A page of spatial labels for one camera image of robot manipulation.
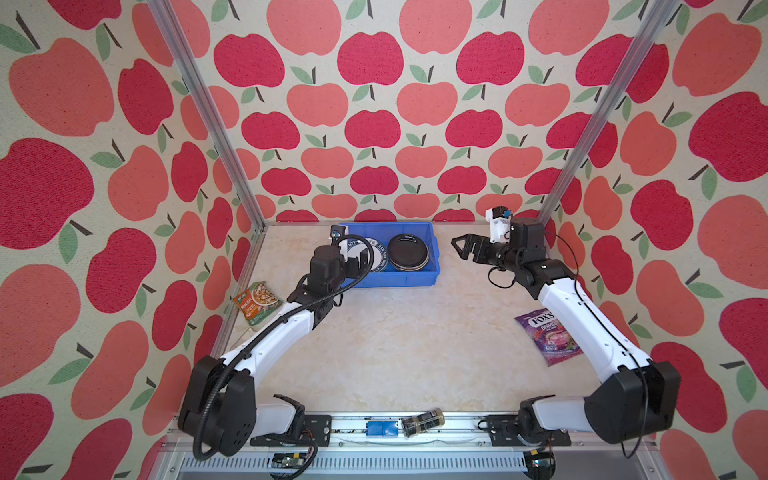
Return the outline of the green rim plate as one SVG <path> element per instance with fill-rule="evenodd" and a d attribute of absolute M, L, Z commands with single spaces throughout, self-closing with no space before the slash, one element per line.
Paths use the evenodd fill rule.
<path fill-rule="evenodd" d="M 342 252 L 347 258 L 356 258 L 358 260 L 366 259 L 366 262 L 371 265 L 372 273 L 383 271 L 388 264 L 387 247 L 376 239 L 370 237 L 367 237 L 366 241 L 373 248 L 373 252 L 369 252 L 364 243 L 359 239 L 347 239 L 342 241 Z"/>

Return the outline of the black plate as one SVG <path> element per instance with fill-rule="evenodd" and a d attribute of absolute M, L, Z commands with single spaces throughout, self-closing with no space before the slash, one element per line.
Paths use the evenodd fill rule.
<path fill-rule="evenodd" d="M 419 271 L 426 267 L 430 257 L 427 244 L 411 234 L 393 237 L 388 245 L 389 261 L 396 270 L 404 272 Z"/>

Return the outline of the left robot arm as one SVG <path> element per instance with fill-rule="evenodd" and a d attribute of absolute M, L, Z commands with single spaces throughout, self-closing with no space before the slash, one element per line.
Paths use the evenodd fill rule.
<path fill-rule="evenodd" d="M 276 319 L 224 356 L 206 355 L 194 365 L 178 428 L 193 438 L 196 460 L 232 456 L 253 437 L 313 444 L 303 434 L 304 405 L 277 395 L 259 407 L 257 388 L 277 361 L 338 305 L 336 299 L 371 272 L 374 248 L 365 238 L 359 240 L 365 250 L 357 257 L 346 257 L 335 243 L 316 248 L 309 273 L 299 280 Z"/>

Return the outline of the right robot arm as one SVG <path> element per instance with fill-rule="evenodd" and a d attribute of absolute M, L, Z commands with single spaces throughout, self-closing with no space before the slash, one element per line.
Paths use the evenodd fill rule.
<path fill-rule="evenodd" d="M 463 260 L 514 273 L 516 282 L 565 327 L 600 382 L 586 397 L 540 396 L 521 403 L 517 435 L 538 445 L 560 431 L 593 432 L 609 444 L 672 426 L 681 376 L 622 334 L 587 296 L 565 263 L 544 253 L 474 234 L 452 246 Z"/>

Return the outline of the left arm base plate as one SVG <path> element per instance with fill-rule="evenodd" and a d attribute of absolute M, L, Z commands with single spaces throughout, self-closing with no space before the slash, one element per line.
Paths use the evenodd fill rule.
<path fill-rule="evenodd" d="M 252 447 L 308 447 L 314 442 L 318 447 L 328 447 L 332 430 L 331 415 L 304 415 L 301 424 L 295 423 L 286 433 L 252 437 Z"/>

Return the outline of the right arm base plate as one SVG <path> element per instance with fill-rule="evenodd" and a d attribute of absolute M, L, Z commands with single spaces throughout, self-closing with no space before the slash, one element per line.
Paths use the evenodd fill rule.
<path fill-rule="evenodd" d="M 477 427 L 487 433 L 493 447 L 568 447 L 571 438 L 563 430 L 545 430 L 530 415 L 489 415 Z"/>

